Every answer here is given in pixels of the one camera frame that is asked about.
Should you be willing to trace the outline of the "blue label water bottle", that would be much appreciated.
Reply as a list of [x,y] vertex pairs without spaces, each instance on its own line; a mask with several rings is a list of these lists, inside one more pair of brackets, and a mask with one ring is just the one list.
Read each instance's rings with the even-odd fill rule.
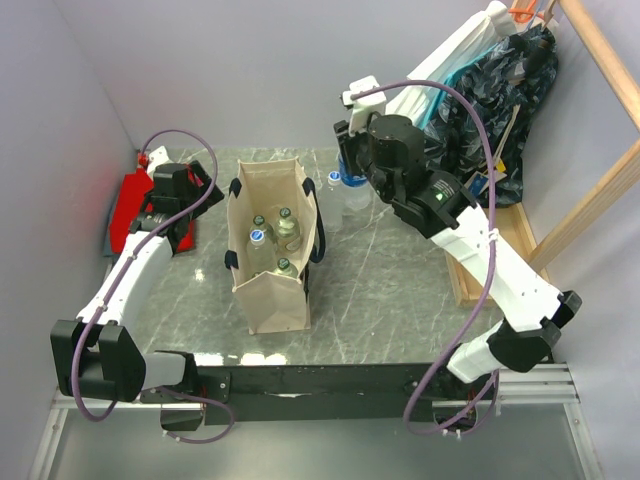
[[345,206],[353,211],[365,209],[371,202],[371,188],[364,175],[352,175],[340,153],[337,154],[339,174],[343,184]]

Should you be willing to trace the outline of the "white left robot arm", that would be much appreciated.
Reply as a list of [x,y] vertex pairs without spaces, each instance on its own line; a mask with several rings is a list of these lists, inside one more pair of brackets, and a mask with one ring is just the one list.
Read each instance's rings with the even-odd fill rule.
[[78,404],[86,399],[131,402],[142,391],[159,386],[179,402],[197,395],[200,378],[192,355],[144,354],[130,331],[191,221],[223,198],[197,161],[165,163],[155,169],[153,186],[107,279],[75,319],[59,320],[51,330],[62,394]]

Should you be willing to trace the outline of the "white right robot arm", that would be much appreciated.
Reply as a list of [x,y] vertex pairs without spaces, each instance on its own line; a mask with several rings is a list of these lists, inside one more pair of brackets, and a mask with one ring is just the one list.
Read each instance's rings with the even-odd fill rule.
[[451,173],[428,167],[425,135],[400,115],[373,114],[363,131],[334,124],[348,173],[366,177],[394,213],[454,257],[489,294],[504,318],[489,331],[457,346],[438,374],[441,392],[460,398],[473,382],[505,367],[524,373],[547,357],[582,300],[536,273],[489,226],[475,197]]

